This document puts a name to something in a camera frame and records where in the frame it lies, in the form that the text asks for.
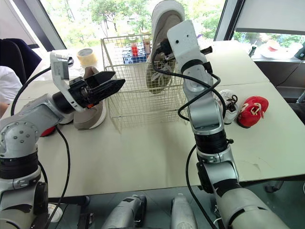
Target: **beige shoe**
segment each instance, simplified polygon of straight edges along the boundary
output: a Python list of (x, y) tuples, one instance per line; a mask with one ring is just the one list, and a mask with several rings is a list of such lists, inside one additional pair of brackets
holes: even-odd
[[(98, 73), (99, 71), (94, 67), (86, 67), (84, 79)], [(83, 112), (74, 112), (74, 126), (79, 130), (88, 130), (100, 125), (106, 118), (106, 104), (105, 101), (100, 101), (94, 107)]]
[[(167, 38), (167, 31), (179, 24), (184, 20), (183, 6), (174, 0), (165, 0), (156, 5), (152, 12), (152, 52), (148, 62), (151, 61), (151, 57), (156, 52), (157, 44)], [(160, 55), (158, 54), (155, 61), (160, 61)], [(175, 61), (171, 60), (168, 63), (160, 62), (157, 68), (164, 71), (173, 72), (175, 67)], [(160, 93), (170, 82), (171, 76), (155, 72), (152, 64), (148, 65), (146, 71), (146, 84), (149, 91), (153, 94)]]

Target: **red bottle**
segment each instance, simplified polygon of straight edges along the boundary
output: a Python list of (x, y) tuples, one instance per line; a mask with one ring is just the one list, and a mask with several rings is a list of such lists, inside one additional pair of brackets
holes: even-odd
[(138, 47), (137, 47), (137, 43), (132, 43), (131, 44), (132, 47), (132, 56), (138, 56)]

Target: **white shirt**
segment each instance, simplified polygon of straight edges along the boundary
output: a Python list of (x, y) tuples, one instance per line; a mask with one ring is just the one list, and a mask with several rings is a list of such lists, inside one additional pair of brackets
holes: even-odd
[(6, 66), (0, 66), (0, 102), (10, 104), (22, 87), (15, 72)]

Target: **robotic arm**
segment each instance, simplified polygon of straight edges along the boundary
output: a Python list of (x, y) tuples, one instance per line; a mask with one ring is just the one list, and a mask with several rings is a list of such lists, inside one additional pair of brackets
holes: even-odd
[(118, 92), (125, 80), (100, 72), (67, 85), (68, 57), (51, 53), (53, 81), (60, 92), (45, 94), (14, 116), (0, 120), (0, 228), (43, 228), (48, 218), (48, 187), (39, 182), (37, 141), (66, 114), (83, 111)]
[[(191, 21), (183, 21), (167, 33), (170, 49), (177, 61), (178, 73), (201, 80), (210, 86), (210, 65), (200, 52)], [(206, 88), (184, 80), (188, 101)], [(212, 92), (188, 107), (188, 116), (197, 145), (197, 169), (203, 189), (216, 197), (226, 228), (288, 229), (288, 227), (253, 192), (239, 185), (238, 173), (224, 131), (224, 121)]]

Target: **window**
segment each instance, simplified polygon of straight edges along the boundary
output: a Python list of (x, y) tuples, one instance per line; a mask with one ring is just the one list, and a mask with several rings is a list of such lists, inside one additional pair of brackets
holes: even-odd
[[(150, 32), (161, 0), (41, 0), (68, 49), (100, 45), (100, 38)], [(197, 35), (213, 40), (225, 0), (178, 0)]]
[(253, 45), (257, 46), (253, 59), (294, 59), (294, 55), (303, 47), (304, 35), (279, 33), (235, 32), (233, 40), (243, 44), (249, 52)]

